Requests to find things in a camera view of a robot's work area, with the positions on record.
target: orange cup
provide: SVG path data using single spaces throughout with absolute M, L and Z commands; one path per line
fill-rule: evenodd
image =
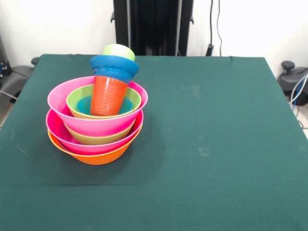
M 91 101 L 93 116 L 115 116 L 124 100 L 127 83 L 106 76 L 95 76 Z

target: orange bowl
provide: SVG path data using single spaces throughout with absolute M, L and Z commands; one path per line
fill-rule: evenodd
M 120 147 L 116 150 L 113 150 L 111 152 L 103 153 L 103 154 L 99 154 L 99 155 L 79 155 L 79 154 L 72 153 L 72 152 L 66 150 L 61 145 L 59 140 L 54 135 L 52 135 L 49 130 L 48 130 L 48 136 L 49 136 L 49 139 L 51 140 L 51 142 L 54 144 L 54 146 L 56 146 L 61 151 L 71 155 L 72 157 L 76 158 L 77 160 L 79 160 L 79 161 L 81 161 L 85 164 L 88 164 L 88 165 L 104 165 L 104 164 L 108 164 L 108 163 L 113 162 L 116 159 L 118 159 L 126 151 L 126 149 L 130 146 L 130 144 L 133 142 L 133 140 L 138 136 L 141 129 L 142 129 L 142 126 L 139 129 L 139 131 L 134 135 L 134 137 L 128 143 L 123 145 L 122 147 Z

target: white wall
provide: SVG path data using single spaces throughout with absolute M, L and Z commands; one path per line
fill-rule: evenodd
M 204 55 L 210 42 L 210 0 L 194 0 L 195 24 L 190 27 L 188 55 Z M 308 1 L 221 0 L 219 32 L 223 56 L 262 56 L 273 73 L 281 62 L 308 66 Z M 214 55 L 219 54 L 216 31 L 218 0 L 214 0 Z
M 0 34 L 11 65 L 43 53 L 100 54 L 116 42 L 112 0 L 0 0 Z
M 217 2 L 213 43 L 218 55 Z M 210 0 L 194 0 L 188 55 L 205 55 Z M 223 56 L 264 56 L 274 74 L 280 63 L 308 65 L 308 1 L 221 0 Z M 114 43 L 112 0 L 0 0 L 0 33 L 12 65 L 30 64 L 43 53 L 102 53 Z

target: yellow-green bowl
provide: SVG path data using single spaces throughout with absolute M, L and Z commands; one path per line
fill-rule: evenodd
M 69 110 L 71 111 L 71 113 L 73 114 L 74 117 L 81 118 L 81 119 L 110 119 L 110 118 L 116 118 L 116 117 L 124 116 L 124 115 L 130 114 L 130 113 L 136 111 L 141 105 L 141 96 L 139 95 L 139 93 L 136 92 L 132 88 L 127 88 L 125 97 L 127 99 L 129 99 L 131 101 L 131 103 L 133 104 L 133 107 L 130 111 L 123 113 L 123 114 L 119 114 L 119 115 L 113 115 L 113 116 L 94 116 L 94 115 L 87 115 L 87 114 L 83 114 L 83 113 L 79 112 L 77 110 L 77 104 L 78 104 L 79 100 L 81 100 L 81 99 L 83 99 L 83 98 L 85 98 L 89 95 L 92 95 L 92 93 L 93 93 L 93 84 L 90 84 L 90 85 L 82 86 L 80 88 L 75 89 L 74 91 L 72 91 L 67 96 L 66 104 L 67 104 Z
M 107 143 L 113 143 L 116 141 L 121 140 L 122 138 L 126 137 L 127 134 L 129 133 L 129 131 L 131 130 L 131 127 L 134 125 L 135 120 L 133 121 L 133 123 L 125 130 L 111 135 L 111 136 L 101 136 L 101 137 L 94 137 L 94 136 L 84 136 L 81 135 L 75 131 L 73 131 L 72 129 L 70 129 L 66 124 L 65 127 L 67 128 L 67 130 L 69 131 L 69 133 L 71 133 L 71 135 L 81 144 L 83 145 L 101 145 L 101 144 L 107 144 Z

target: stacked bowls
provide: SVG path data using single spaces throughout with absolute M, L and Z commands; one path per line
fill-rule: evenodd
M 83 163 L 102 165 L 118 159 L 138 136 L 148 95 L 142 86 L 129 81 L 118 114 L 95 116 L 90 112 L 95 78 L 72 79 L 52 89 L 46 125 L 58 149 Z M 113 79 L 112 72 L 104 78 Z

